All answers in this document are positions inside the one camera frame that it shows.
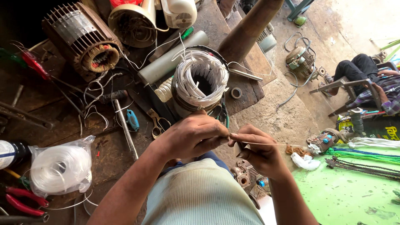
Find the green screwdriver handle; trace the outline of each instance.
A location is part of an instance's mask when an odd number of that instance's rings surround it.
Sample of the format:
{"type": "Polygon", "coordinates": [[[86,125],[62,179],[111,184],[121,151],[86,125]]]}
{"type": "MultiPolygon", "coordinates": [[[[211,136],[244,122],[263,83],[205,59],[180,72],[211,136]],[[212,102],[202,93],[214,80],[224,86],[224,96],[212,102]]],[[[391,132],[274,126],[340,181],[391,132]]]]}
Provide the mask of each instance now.
{"type": "Polygon", "coordinates": [[[183,33],[183,35],[181,36],[182,40],[185,39],[187,36],[189,36],[190,33],[193,32],[193,30],[194,30],[194,28],[193,28],[192,26],[189,27],[189,29],[187,29],[187,30],[185,31],[185,33],[183,33]]]}

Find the hand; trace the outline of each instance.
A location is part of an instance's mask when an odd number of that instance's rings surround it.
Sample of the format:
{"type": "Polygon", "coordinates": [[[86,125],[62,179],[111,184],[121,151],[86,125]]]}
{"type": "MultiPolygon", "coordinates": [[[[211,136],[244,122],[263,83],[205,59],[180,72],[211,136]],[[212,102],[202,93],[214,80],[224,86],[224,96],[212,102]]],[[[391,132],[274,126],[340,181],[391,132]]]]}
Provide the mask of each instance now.
{"type": "Polygon", "coordinates": [[[229,135],[231,140],[228,146],[233,147],[236,141],[272,144],[272,145],[257,145],[249,144],[250,149],[245,149],[241,152],[241,158],[249,161],[254,166],[255,170],[261,175],[271,179],[281,179],[290,174],[289,169],[286,167],[282,156],[278,151],[276,140],[270,135],[255,128],[250,123],[244,125],[239,129],[238,134],[231,133],[229,135]]]}
{"type": "MultiPolygon", "coordinates": [[[[363,84],[363,86],[366,89],[368,89],[368,85],[363,84]]],[[[375,88],[375,90],[378,92],[378,94],[381,93],[381,92],[384,92],[383,89],[379,85],[377,85],[376,83],[372,82],[372,86],[375,88]]]]}
{"type": "Polygon", "coordinates": [[[378,77],[383,77],[383,76],[399,76],[400,73],[394,70],[382,70],[378,72],[378,77]]]}
{"type": "Polygon", "coordinates": [[[204,110],[193,112],[154,140],[152,147],[166,160],[198,157],[229,141],[229,131],[204,110]]]}

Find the wooden post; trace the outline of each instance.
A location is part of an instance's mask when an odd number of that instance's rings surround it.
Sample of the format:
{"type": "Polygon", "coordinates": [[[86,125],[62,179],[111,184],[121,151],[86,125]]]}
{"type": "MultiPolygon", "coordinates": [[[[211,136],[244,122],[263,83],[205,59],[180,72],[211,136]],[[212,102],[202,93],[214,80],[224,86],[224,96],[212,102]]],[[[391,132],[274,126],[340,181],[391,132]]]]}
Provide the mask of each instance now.
{"type": "Polygon", "coordinates": [[[244,19],[228,34],[218,48],[227,62],[244,60],[284,0],[259,0],[244,19]]]}

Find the red-handled pliers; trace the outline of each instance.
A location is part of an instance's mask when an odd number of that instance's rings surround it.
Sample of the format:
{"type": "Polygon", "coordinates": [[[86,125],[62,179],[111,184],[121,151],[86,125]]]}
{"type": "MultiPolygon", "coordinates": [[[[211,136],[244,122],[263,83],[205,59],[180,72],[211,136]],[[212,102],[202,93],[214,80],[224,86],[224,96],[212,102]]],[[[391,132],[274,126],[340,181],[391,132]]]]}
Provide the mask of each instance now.
{"type": "Polygon", "coordinates": [[[28,190],[20,189],[20,188],[7,187],[6,192],[8,193],[8,194],[6,194],[6,200],[8,203],[10,203],[12,206],[14,206],[14,208],[18,209],[19,211],[22,211],[24,213],[27,213],[27,214],[30,214],[33,216],[41,216],[44,214],[44,211],[39,210],[39,209],[33,209],[25,204],[22,204],[18,199],[14,198],[10,194],[14,194],[17,197],[22,197],[22,196],[28,197],[43,207],[48,207],[48,205],[49,205],[49,202],[46,199],[36,196],[32,191],[28,191],[28,190]]]}

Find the hammer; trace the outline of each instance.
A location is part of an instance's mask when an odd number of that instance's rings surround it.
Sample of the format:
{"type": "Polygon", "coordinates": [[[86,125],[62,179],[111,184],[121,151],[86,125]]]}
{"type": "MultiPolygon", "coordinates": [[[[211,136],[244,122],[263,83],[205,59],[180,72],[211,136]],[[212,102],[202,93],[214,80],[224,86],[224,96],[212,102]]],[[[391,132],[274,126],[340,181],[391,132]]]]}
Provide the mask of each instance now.
{"type": "Polygon", "coordinates": [[[118,117],[120,118],[120,121],[122,123],[122,128],[124,129],[124,133],[125,133],[126,141],[128,142],[129,150],[133,156],[133,159],[136,161],[139,158],[139,156],[138,156],[138,153],[136,152],[136,148],[133,144],[132,137],[130,136],[129,129],[126,124],[126,120],[125,120],[124,114],[122,113],[121,105],[119,102],[119,99],[126,98],[127,96],[128,96],[128,92],[126,90],[119,90],[119,91],[113,92],[111,94],[106,94],[106,95],[101,96],[99,101],[103,104],[110,102],[111,100],[114,102],[115,107],[117,109],[118,117]]]}

